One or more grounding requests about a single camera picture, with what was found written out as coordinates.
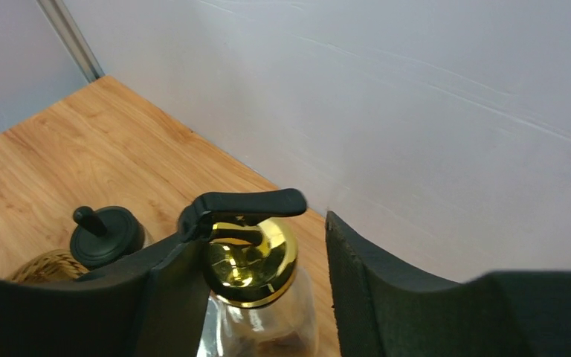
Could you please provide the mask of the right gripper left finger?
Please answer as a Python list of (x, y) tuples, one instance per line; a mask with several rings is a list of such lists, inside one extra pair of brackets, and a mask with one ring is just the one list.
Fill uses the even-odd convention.
[(0, 280), (0, 356), (194, 356), (205, 245), (172, 235), (73, 281)]

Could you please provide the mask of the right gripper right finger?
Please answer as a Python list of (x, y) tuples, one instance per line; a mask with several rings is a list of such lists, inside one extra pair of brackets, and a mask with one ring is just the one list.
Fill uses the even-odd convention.
[(343, 356), (571, 356), (571, 271), (491, 271), (456, 283), (326, 215)]

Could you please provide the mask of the gold-cap oil bottle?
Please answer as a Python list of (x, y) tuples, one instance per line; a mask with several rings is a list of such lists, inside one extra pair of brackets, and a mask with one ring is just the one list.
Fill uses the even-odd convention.
[(306, 212), (297, 189), (203, 193), (178, 219), (185, 239), (205, 239), (210, 296), (199, 356), (315, 356), (318, 327), (309, 274), (288, 218)]

